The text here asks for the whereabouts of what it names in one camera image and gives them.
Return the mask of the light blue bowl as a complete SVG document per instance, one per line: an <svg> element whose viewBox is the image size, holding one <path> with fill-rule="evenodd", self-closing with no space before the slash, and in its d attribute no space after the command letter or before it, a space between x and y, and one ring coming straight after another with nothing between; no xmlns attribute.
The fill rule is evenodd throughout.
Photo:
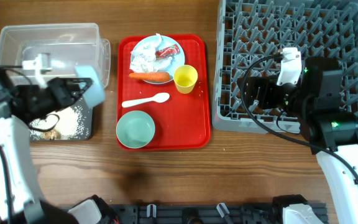
<svg viewBox="0 0 358 224"><path fill-rule="evenodd" d="M77 78L90 78L92 84L82 94L88 108L94 108L105 101L104 85L101 83L99 75L91 65L79 65L75 67Z"/></svg>

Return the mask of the brown food scrap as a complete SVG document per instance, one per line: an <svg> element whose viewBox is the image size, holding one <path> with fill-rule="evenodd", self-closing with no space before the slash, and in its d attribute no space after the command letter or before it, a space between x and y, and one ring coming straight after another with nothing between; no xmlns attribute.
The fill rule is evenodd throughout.
<svg viewBox="0 0 358 224"><path fill-rule="evenodd" d="M62 136L59 131L53 129L51 131L44 132L44 139L45 140L59 140Z"/></svg>

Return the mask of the white napkin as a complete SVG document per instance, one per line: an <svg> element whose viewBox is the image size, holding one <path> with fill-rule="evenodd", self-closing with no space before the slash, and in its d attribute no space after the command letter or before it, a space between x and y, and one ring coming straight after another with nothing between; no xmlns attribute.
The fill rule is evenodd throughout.
<svg viewBox="0 0 358 224"><path fill-rule="evenodd" d="M162 43L162 36L160 34L155 35L157 41L147 41L136 47L131 55L133 59L130 63L130 69L135 73L152 73L161 72L169 67L173 58L167 57L163 59L157 59L156 52L157 47Z"/></svg>

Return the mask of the green bowl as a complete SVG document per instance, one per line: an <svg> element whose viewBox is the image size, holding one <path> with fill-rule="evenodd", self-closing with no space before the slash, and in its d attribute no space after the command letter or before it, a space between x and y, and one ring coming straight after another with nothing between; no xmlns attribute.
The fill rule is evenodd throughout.
<svg viewBox="0 0 358 224"><path fill-rule="evenodd" d="M144 111L130 111L117 122L118 141L129 149L139 149L150 143L155 135L155 122Z"/></svg>

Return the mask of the orange carrot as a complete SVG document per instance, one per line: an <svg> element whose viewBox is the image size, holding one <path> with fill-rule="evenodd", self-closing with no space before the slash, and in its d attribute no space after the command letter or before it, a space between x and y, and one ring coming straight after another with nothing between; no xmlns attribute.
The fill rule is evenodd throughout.
<svg viewBox="0 0 358 224"><path fill-rule="evenodd" d="M146 80L157 83L168 82L171 79L169 73L167 72L130 73L129 77L137 80Z"/></svg>

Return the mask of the yellow plastic cup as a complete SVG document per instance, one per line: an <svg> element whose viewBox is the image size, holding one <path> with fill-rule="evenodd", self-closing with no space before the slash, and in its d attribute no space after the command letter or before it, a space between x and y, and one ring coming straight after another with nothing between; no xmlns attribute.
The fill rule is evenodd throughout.
<svg viewBox="0 0 358 224"><path fill-rule="evenodd" d="M183 65L175 70L173 80L180 93L189 94L198 80L198 72L191 65Z"/></svg>

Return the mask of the white plastic spoon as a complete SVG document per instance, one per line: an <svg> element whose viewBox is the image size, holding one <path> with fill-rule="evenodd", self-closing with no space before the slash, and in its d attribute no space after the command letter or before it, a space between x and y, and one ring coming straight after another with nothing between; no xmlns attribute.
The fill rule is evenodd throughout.
<svg viewBox="0 0 358 224"><path fill-rule="evenodd" d="M121 106L123 108L130 108L133 106L141 105L149 102L164 103L170 98L169 93L157 93L156 95L149 98L141 98L136 100L123 101Z"/></svg>

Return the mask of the light blue plate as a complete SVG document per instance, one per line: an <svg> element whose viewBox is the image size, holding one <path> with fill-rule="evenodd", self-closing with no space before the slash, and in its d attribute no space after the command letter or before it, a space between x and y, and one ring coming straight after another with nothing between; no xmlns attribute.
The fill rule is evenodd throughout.
<svg viewBox="0 0 358 224"><path fill-rule="evenodd" d="M157 41L157 38L156 38L155 35L151 35L151 36L143 38L138 44L135 45L133 50L136 47L138 47L140 44L146 43L148 40L149 41ZM162 50L165 47L169 47L169 46L174 45L174 44L177 44L179 46L180 50L181 50L181 52L179 54L171 56L173 58L171 65L169 67L167 67L166 69L161 71L161 72L169 73L170 78L171 78L170 81L172 81L173 80L173 75L175 73L175 70L178 67L180 67L180 66L185 64L185 53L184 53L184 50L183 50L182 46L176 40L174 40L171 37L167 37L165 35L161 35L161 36L162 36L162 43L157 47L157 51ZM157 82L149 82L149 81L145 81L145 82L150 83L150 84L156 84L156 85L168 83L168 82L157 83Z"/></svg>

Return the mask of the red snack wrapper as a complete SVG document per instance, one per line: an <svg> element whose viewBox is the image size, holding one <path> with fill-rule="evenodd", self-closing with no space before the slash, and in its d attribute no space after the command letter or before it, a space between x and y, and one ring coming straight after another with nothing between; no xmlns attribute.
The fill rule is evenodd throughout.
<svg viewBox="0 0 358 224"><path fill-rule="evenodd" d="M162 50L158 50L155 53L156 59L163 59L167 57L174 56L181 52L179 46L177 44L171 45L169 47L165 47Z"/></svg>

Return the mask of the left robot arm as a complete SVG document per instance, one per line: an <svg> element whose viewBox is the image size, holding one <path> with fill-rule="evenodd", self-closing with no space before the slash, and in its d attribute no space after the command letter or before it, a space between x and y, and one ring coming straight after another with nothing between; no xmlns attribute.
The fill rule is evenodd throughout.
<svg viewBox="0 0 358 224"><path fill-rule="evenodd" d="M97 71L77 66L74 78L14 85L0 66L0 223L83 223L84 218L45 201L30 155L30 126L84 98L90 108L105 99Z"/></svg>

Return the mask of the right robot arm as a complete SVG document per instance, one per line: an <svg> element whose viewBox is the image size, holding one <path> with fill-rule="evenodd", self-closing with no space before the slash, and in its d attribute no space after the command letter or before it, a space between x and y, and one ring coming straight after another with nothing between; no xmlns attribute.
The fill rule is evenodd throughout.
<svg viewBox="0 0 358 224"><path fill-rule="evenodd" d="M267 132L311 149L329 185L340 223L358 223L358 118L340 107L343 71L335 58L269 55L239 82L246 113ZM302 140L262 124L249 105L280 108L300 124Z"/></svg>

